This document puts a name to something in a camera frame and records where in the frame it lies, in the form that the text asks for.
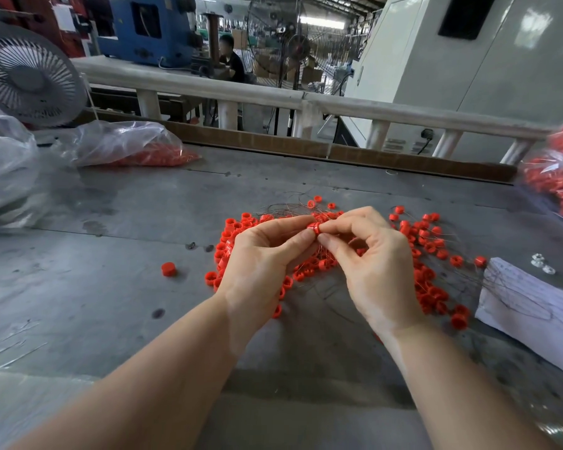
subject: black hair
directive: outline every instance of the black hair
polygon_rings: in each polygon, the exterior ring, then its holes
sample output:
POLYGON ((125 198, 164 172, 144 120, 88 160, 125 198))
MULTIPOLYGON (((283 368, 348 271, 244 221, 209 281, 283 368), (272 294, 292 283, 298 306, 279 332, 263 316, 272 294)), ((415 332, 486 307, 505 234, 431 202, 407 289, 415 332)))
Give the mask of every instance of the black hair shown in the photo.
POLYGON ((233 48, 233 37, 230 35, 223 35, 222 37, 219 38, 219 42, 225 43, 231 48, 233 48))

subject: fluorescent light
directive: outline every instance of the fluorescent light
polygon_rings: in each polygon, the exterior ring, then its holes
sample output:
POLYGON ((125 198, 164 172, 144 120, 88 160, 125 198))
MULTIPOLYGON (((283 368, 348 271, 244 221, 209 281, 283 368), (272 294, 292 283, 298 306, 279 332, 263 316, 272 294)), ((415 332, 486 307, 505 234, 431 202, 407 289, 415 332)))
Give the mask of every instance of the fluorescent light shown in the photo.
POLYGON ((319 27, 336 28, 338 30, 344 29, 344 22, 338 22, 337 20, 328 20, 322 17, 307 17, 306 15, 301 15, 300 22, 309 25, 316 25, 319 27))

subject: clear plastic bag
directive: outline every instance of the clear plastic bag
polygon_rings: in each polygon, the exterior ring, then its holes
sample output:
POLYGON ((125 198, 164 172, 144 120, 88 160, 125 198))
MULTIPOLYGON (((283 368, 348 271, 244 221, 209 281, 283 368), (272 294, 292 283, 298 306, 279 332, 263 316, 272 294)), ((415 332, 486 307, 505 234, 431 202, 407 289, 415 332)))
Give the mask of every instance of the clear plastic bag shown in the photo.
POLYGON ((51 150, 76 167, 183 166, 199 159, 180 139, 155 122, 99 120, 64 131, 51 150))
POLYGON ((532 201, 563 221, 563 126, 548 147, 519 166, 520 182, 532 201))
POLYGON ((45 214, 43 171, 33 134, 0 111, 0 227, 28 226, 45 214))

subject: forearm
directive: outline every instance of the forearm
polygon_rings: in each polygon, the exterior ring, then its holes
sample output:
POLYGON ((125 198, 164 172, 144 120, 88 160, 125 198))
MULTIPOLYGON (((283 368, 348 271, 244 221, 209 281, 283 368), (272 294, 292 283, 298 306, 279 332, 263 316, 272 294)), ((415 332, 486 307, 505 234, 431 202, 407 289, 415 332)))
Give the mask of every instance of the forearm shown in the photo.
POLYGON ((387 346, 437 450, 555 448, 433 325, 405 330, 387 346))
POLYGON ((226 302, 210 298, 12 448, 190 448, 236 363, 230 344, 226 302))

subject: gray desk fan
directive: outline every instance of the gray desk fan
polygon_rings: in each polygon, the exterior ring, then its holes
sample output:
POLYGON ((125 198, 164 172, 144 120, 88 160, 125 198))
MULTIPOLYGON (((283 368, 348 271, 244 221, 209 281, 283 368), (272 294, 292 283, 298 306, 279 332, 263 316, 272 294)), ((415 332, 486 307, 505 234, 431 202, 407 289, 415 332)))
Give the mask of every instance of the gray desk fan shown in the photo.
POLYGON ((74 120, 87 94, 77 70, 50 41, 0 24, 0 110, 36 127, 74 120))

